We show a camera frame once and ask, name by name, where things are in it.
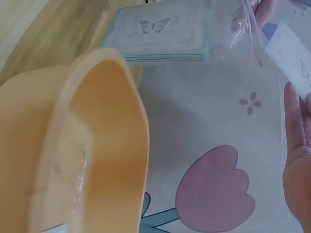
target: table surface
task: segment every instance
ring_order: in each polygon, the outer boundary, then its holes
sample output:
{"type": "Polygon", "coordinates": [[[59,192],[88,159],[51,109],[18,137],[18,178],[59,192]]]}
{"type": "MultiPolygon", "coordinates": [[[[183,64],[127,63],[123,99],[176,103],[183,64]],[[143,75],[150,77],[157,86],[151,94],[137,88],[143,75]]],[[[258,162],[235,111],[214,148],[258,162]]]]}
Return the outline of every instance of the table surface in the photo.
{"type": "MultiPolygon", "coordinates": [[[[101,46],[116,10],[144,0],[2,0],[0,2],[0,85],[19,73],[72,62],[101,46]]],[[[131,67],[139,84],[142,66],[131,67]]],[[[55,157],[42,230],[68,219],[65,197],[72,192],[66,158],[55,157]]]]}

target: finger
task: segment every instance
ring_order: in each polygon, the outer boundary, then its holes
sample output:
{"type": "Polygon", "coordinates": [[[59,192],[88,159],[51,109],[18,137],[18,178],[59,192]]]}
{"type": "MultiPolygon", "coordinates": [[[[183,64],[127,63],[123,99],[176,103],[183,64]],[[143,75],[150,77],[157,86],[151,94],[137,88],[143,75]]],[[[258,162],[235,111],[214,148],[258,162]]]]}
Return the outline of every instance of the finger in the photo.
{"type": "Polygon", "coordinates": [[[255,12],[255,19],[259,29],[269,21],[276,9],[277,0],[262,0],[255,12]]]}
{"type": "Polygon", "coordinates": [[[303,129],[305,132],[305,139],[306,139],[306,146],[311,147],[311,117],[310,113],[307,109],[306,104],[304,101],[299,98],[300,102],[300,110],[301,110],[301,118],[303,123],[303,129]]]}
{"type": "Polygon", "coordinates": [[[285,85],[284,109],[287,152],[290,154],[295,149],[306,145],[299,96],[291,83],[285,85]]]}

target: floral tablecloth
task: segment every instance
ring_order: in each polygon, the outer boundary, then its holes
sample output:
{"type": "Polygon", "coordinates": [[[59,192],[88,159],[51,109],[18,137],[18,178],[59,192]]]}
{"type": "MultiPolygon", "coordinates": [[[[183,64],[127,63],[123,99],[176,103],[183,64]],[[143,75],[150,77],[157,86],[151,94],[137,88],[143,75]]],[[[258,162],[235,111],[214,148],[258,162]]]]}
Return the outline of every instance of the floral tablecloth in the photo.
{"type": "MultiPolygon", "coordinates": [[[[265,47],[281,21],[311,51],[311,8],[280,0],[265,47]]],[[[282,184],[288,79],[267,54],[261,62],[145,67],[151,151],[140,233],[302,232],[282,184]]]]}

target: plastic bag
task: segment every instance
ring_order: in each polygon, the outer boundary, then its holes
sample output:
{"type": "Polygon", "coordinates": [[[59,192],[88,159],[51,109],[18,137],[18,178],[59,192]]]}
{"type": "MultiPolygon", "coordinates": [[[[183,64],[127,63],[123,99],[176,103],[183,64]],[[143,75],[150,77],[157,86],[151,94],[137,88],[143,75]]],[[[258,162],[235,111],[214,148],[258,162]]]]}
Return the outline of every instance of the plastic bag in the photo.
{"type": "Polygon", "coordinates": [[[254,44],[261,46],[261,39],[249,0],[168,0],[122,8],[103,41],[127,62],[144,65],[236,58],[252,63],[254,44]]]}
{"type": "Polygon", "coordinates": [[[262,41],[249,0],[210,0],[210,62],[240,59],[253,64],[262,41]]]}

